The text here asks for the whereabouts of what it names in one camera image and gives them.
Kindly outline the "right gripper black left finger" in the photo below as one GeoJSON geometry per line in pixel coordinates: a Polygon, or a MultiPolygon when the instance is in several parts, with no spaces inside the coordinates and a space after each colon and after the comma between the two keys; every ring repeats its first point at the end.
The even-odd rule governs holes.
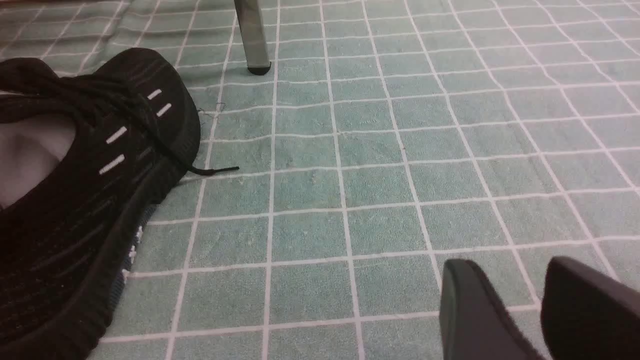
{"type": "Polygon", "coordinates": [[[439,332],[444,360],[544,359],[473,260],[444,263],[439,332]]]}

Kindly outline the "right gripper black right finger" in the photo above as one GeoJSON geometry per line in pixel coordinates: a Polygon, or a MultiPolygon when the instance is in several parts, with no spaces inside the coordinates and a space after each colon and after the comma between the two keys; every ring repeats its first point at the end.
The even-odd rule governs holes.
{"type": "Polygon", "coordinates": [[[546,271],[541,329],[554,360],[637,360],[640,294],[568,256],[546,271]]]}

